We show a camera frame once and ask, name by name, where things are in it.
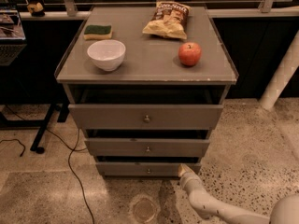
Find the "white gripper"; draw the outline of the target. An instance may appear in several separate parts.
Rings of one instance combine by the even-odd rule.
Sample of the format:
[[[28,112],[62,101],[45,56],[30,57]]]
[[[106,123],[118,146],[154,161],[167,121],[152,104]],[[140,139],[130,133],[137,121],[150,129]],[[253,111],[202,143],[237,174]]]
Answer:
[[[200,177],[194,174],[193,169],[187,164],[182,163],[178,167],[178,176],[180,177],[179,184],[187,194],[204,187]]]

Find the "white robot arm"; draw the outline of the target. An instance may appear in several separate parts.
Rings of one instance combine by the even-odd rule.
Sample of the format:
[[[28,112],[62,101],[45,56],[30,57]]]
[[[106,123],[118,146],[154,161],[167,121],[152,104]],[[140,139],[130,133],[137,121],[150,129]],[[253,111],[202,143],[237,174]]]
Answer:
[[[178,177],[192,209],[201,218],[216,216],[227,224],[299,224],[298,194],[279,200],[267,217],[214,198],[206,191],[201,178],[184,163],[178,167]]]

